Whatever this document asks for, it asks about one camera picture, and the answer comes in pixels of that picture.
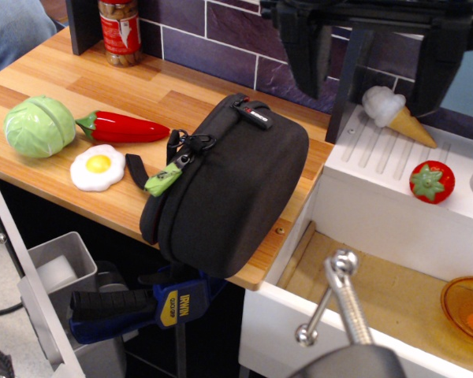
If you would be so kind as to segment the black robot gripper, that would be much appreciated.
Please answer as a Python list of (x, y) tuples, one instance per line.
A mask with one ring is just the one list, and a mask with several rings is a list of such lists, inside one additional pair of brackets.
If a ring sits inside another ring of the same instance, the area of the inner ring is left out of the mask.
[(315, 99), (330, 74), (332, 28), (325, 24), (395, 27), (399, 32), (419, 35), (442, 20), (467, 22), (469, 36), (428, 33), (424, 37), (408, 100), (408, 108), (417, 117), (438, 110), (464, 52), (473, 50), (473, 1), (261, 1), (259, 6), (268, 19), (278, 16), (280, 6), (306, 16), (279, 17), (277, 26), (296, 86)]

